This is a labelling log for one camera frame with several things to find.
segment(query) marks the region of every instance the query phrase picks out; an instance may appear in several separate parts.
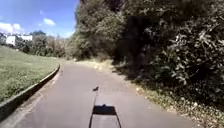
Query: foliage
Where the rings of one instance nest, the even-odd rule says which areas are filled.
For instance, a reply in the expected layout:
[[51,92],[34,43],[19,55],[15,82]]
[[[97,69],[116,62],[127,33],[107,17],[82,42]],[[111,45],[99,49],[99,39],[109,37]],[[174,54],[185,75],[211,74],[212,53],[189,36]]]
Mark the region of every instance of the foliage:
[[39,56],[65,56],[65,40],[60,37],[46,36],[42,31],[33,32],[32,41],[16,37],[16,48],[22,52]]
[[161,95],[224,111],[223,13],[224,0],[82,0],[67,55],[125,62]]

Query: paved path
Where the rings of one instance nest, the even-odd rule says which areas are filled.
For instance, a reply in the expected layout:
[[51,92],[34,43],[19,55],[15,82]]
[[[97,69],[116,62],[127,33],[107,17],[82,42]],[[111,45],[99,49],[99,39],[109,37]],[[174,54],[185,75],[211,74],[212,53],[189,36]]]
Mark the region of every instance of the paved path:
[[96,112],[92,116],[92,128],[192,128],[188,119],[163,112],[122,84],[95,69],[66,65],[56,83],[15,128],[89,128],[94,105],[100,108],[98,114],[104,115]]

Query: grassy slope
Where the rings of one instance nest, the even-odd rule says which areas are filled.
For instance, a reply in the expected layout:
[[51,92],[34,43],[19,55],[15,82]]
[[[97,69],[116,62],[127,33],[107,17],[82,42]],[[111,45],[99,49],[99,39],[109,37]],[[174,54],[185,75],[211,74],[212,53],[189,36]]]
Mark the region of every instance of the grassy slope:
[[58,65],[53,58],[27,55],[0,46],[0,102],[38,82]]

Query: low wall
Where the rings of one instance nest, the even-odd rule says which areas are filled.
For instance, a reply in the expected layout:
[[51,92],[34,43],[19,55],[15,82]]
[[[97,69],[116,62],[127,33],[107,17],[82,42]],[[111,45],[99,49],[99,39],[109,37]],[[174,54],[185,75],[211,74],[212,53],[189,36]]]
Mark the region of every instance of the low wall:
[[34,93],[51,80],[59,71],[60,65],[48,76],[42,79],[19,94],[13,96],[9,100],[0,104],[0,123],[12,114],[24,101],[28,100]]

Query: road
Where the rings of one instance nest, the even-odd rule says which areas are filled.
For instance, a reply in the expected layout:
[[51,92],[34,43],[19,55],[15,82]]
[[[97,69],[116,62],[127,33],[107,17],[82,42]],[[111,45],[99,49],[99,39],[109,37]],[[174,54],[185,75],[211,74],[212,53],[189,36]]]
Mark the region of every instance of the road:
[[193,127],[190,120],[161,110],[107,73],[80,65],[61,70],[54,85],[14,128]]

